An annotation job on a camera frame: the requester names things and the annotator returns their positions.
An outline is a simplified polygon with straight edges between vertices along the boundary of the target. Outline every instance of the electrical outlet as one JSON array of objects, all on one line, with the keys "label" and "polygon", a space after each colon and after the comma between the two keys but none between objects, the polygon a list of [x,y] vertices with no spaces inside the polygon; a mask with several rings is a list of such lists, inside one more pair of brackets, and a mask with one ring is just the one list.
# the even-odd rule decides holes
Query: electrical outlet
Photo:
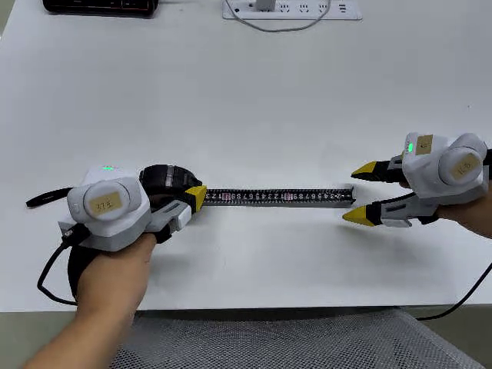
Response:
[{"label": "electrical outlet", "polygon": [[[327,8],[326,0],[277,0],[275,10],[258,11],[254,0],[229,0],[232,10],[242,19],[316,19]],[[222,4],[224,19],[234,19],[226,2]],[[357,21],[362,19],[361,10],[356,0],[332,0],[330,11],[323,19],[345,19]]]}]

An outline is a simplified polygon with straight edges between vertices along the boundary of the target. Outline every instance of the tape measure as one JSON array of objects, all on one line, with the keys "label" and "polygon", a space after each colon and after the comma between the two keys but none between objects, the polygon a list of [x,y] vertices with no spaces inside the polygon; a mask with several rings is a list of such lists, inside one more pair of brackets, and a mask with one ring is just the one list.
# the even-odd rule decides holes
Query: tape measure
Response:
[{"label": "tape measure", "polygon": [[342,208],[352,205],[354,201],[353,188],[257,190],[209,188],[204,205]]}]

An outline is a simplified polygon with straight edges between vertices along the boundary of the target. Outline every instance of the hand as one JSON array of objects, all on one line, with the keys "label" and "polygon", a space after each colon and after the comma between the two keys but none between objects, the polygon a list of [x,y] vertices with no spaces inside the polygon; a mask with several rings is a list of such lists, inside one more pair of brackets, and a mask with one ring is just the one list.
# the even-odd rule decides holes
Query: hand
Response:
[{"label": "hand", "polygon": [[108,311],[133,317],[147,289],[155,243],[153,234],[143,234],[119,252],[98,255],[78,281],[77,314]]},{"label": "hand", "polygon": [[[402,187],[410,188],[407,183],[400,183]],[[488,193],[478,200],[468,204],[441,205],[437,209],[439,218],[456,221],[473,233],[492,238],[492,182]]]}]

